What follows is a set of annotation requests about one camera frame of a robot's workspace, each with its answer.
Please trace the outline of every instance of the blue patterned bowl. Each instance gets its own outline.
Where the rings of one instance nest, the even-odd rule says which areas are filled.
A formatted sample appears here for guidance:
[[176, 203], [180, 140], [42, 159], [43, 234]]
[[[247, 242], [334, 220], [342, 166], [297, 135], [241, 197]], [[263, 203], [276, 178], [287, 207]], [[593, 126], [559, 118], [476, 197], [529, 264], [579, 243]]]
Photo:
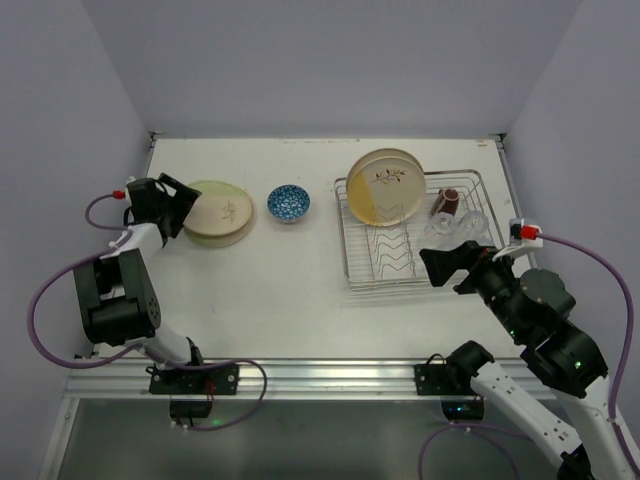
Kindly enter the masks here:
[[297, 185], [282, 185], [271, 192], [267, 199], [267, 208], [271, 215], [284, 223], [300, 220], [310, 205], [309, 194]]

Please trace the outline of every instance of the stacked plates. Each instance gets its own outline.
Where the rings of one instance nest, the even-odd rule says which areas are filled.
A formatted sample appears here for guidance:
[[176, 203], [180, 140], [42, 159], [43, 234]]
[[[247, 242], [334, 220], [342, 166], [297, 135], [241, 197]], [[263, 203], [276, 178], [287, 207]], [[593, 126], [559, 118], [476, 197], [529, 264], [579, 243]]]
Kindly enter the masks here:
[[184, 221], [191, 241], [208, 248], [226, 247], [251, 231], [255, 209], [244, 190], [214, 180], [189, 186], [202, 192]]
[[416, 213], [427, 185], [422, 165], [393, 148], [375, 150], [358, 160], [347, 176], [347, 201], [362, 222], [390, 227]]

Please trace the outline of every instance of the purple cable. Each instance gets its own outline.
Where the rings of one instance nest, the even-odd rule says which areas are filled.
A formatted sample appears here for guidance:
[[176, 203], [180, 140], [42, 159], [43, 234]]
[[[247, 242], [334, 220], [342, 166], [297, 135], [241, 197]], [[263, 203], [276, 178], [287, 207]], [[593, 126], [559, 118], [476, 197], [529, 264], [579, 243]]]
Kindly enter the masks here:
[[[604, 268], [609, 270], [609, 272], [615, 277], [618, 285], [622, 289], [622, 294], [624, 295], [624, 301], [627, 305], [627, 328], [624, 335], [624, 343], [622, 346], [622, 354], [620, 355], [620, 362], [618, 363], [618, 368], [616, 369], [616, 374], [613, 377], [613, 382], [611, 382], [611, 390], [609, 392], [609, 404], [607, 405], [607, 409], [609, 411], [609, 417], [612, 420], [616, 418], [616, 405], [618, 403], [618, 392], [620, 391], [620, 384], [622, 383], [622, 376], [624, 374], [624, 370], [627, 366], [627, 361], [629, 359], [629, 351], [631, 350], [631, 340], [633, 338], [633, 324], [634, 324], [634, 311], [633, 311], [633, 298], [631, 298], [631, 291], [629, 290], [629, 286], [627, 282], [625, 282], [624, 278], [616, 268], [609, 263], [604, 257], [600, 254], [594, 252], [593, 250], [588, 249], [587, 247], [583, 247], [582, 245], [572, 242], [570, 240], [565, 240], [564, 238], [556, 237], [554, 235], [548, 235], [546, 233], [538, 233], [538, 238], [542, 238], [543, 240], [548, 240], [550, 242], [559, 243], [561, 245], [566, 245], [567, 247], [571, 247], [575, 250], [578, 250], [585, 255], [593, 258], [597, 262], [599, 262]], [[620, 448], [622, 449], [622, 453], [624, 457], [627, 459], [627, 462], [631, 466], [633, 472], [636, 475], [640, 475], [640, 467], [636, 464], [633, 454], [627, 445], [627, 441], [624, 438], [624, 434], [622, 433], [622, 429], [616, 423], [612, 423], [613, 431], [618, 439], [618, 443], [620, 444]]]
[[[491, 430], [491, 431], [494, 431], [494, 432], [499, 432], [499, 433], [504, 433], [506, 435], [511, 435], [512, 437], [520, 438], [522, 440], [529, 440], [529, 437], [527, 437], [523, 433], [513, 432], [511, 430], [508, 430], [508, 429], [502, 428], [502, 427], [494, 427], [493, 425], [482, 425], [482, 424], [475, 424], [475, 423], [451, 423], [449, 425], [445, 425], [444, 427], [439, 428], [438, 430], [433, 432], [431, 435], [429, 435], [426, 438], [426, 440], [424, 441], [424, 443], [422, 444], [422, 447], [420, 447], [420, 453], [418, 454], [418, 478], [420, 480], [424, 480], [424, 474], [422, 472], [422, 462], [424, 460], [424, 452], [427, 450], [427, 447], [429, 446], [429, 444], [432, 442], [432, 440], [434, 438], [436, 438], [441, 433], [444, 433], [447, 430], [452, 430], [452, 429], [456, 429], [456, 428], [457, 429], [462, 429], [462, 430], [466, 430], [467, 428], [470, 428], [472, 432], [473, 432], [473, 429], [482, 428], [482, 429], [485, 429], [485, 430]], [[481, 434], [479, 434], [479, 432], [474, 432], [474, 433], [476, 435], [481, 436], [485, 440], [488, 440], [491, 444], [496, 446], [501, 452], [503, 452], [507, 456], [507, 459], [509, 460], [509, 464], [513, 468], [514, 473], [516, 475], [516, 480], [518, 480], [520, 478], [520, 473], [518, 472], [518, 468], [516, 466], [515, 460], [511, 457], [509, 452], [507, 452], [507, 450], [505, 450], [504, 447], [500, 446], [498, 444], [498, 442], [496, 442], [495, 440], [491, 439], [490, 437], [487, 437], [485, 435], [481, 435]]]
[[201, 372], [201, 371], [204, 371], [204, 370], [212, 370], [212, 369], [219, 368], [219, 367], [226, 367], [228, 365], [233, 365], [235, 363], [248, 363], [249, 365], [253, 365], [254, 367], [256, 367], [260, 371], [260, 373], [262, 374], [262, 378], [264, 379], [264, 383], [262, 385], [262, 391], [260, 392], [260, 396], [258, 397], [256, 402], [253, 404], [253, 407], [251, 407], [249, 410], [247, 410], [247, 412], [243, 413], [238, 418], [230, 420], [227, 423], [223, 423], [222, 425], [215, 425], [215, 426], [211, 426], [211, 427], [203, 427], [203, 426], [200, 426], [200, 425], [186, 426], [186, 425], [183, 424], [183, 425], [181, 425], [183, 428], [186, 427], [188, 430], [194, 430], [196, 432], [215, 432], [216, 430], [222, 430], [223, 428], [228, 428], [228, 427], [232, 427], [233, 425], [237, 425], [238, 423], [246, 420], [251, 415], [256, 413], [258, 411], [258, 409], [262, 406], [262, 400], [264, 399], [264, 396], [267, 393], [267, 372], [265, 372], [265, 370], [262, 367], [262, 365], [260, 365], [255, 360], [251, 360], [249, 358], [236, 358], [234, 360], [227, 360], [225, 362], [220, 362], [220, 363], [208, 363], [206, 365], [181, 365], [179, 363], [174, 363], [174, 362], [164, 362], [164, 361], [162, 361], [162, 359], [154, 358], [153, 354], [150, 354], [149, 352], [146, 352], [146, 353], [153, 361], [155, 361], [157, 363], [166, 363], [170, 367], [178, 369], [178, 370]]
[[[113, 198], [113, 195], [102, 195], [102, 196], [96, 198], [95, 200], [93, 200], [89, 204], [87, 209], [85, 210], [85, 219], [87, 220], [87, 222], [89, 222], [92, 226], [95, 226], [96, 228], [101, 228], [103, 230], [127, 231], [128, 234], [121, 241], [121, 243], [125, 243], [131, 237], [131, 231], [130, 230], [128, 230], [128, 229], [126, 229], [124, 227], [107, 227], [107, 226], [104, 226], [104, 225], [98, 225], [98, 224], [95, 224], [89, 218], [89, 212], [91, 210], [91, 207], [93, 207], [96, 203], [98, 203], [99, 201], [102, 201], [102, 200], [104, 200], [106, 198]], [[73, 369], [76, 369], [76, 370], [85, 370], [85, 369], [88, 369], [88, 368], [96, 368], [96, 367], [101, 367], [103, 365], [107, 365], [107, 364], [109, 364], [109, 363], [111, 363], [111, 362], [113, 362], [115, 360], [118, 360], [119, 358], [124, 357], [127, 353], [129, 353], [131, 350], [136, 348], [135, 345], [132, 345], [132, 346], [127, 347], [124, 350], [116, 353], [115, 355], [113, 355], [113, 356], [111, 356], [109, 358], [104, 358], [104, 359], [98, 360], [96, 362], [77, 363], [77, 362], [72, 362], [72, 361], [69, 361], [69, 360], [64, 360], [64, 359], [56, 357], [54, 354], [52, 354], [42, 344], [42, 342], [40, 341], [40, 338], [38, 337], [38, 333], [36, 332], [36, 324], [35, 324], [36, 307], [38, 306], [38, 302], [40, 301], [40, 297], [42, 297], [44, 292], [46, 292], [47, 289], [56, 280], [58, 280], [63, 275], [69, 273], [74, 268], [79, 267], [81, 265], [84, 265], [85, 263], [93, 262], [94, 260], [100, 258], [101, 256], [107, 255], [107, 254], [113, 252], [118, 247], [119, 247], [119, 244], [117, 244], [114, 248], [110, 248], [110, 249], [104, 250], [104, 251], [102, 251], [100, 253], [93, 254], [93, 255], [91, 255], [89, 257], [86, 257], [86, 258], [83, 258], [81, 260], [78, 260], [77, 262], [74, 262], [71, 265], [68, 265], [68, 266], [58, 270], [51, 277], [49, 277], [47, 280], [45, 280], [45, 282], [42, 285], [40, 285], [40, 287], [38, 287], [38, 289], [35, 291], [35, 293], [33, 294], [33, 297], [31, 297], [31, 300], [29, 301], [29, 307], [27, 308], [27, 332], [29, 333], [29, 339], [31, 339], [31, 343], [33, 343], [33, 346], [38, 351], [38, 353], [40, 355], [42, 355], [44, 358], [46, 358], [47, 360], [49, 360], [50, 362], [55, 363], [56, 365], [58, 365], [60, 367], [73, 368]]]

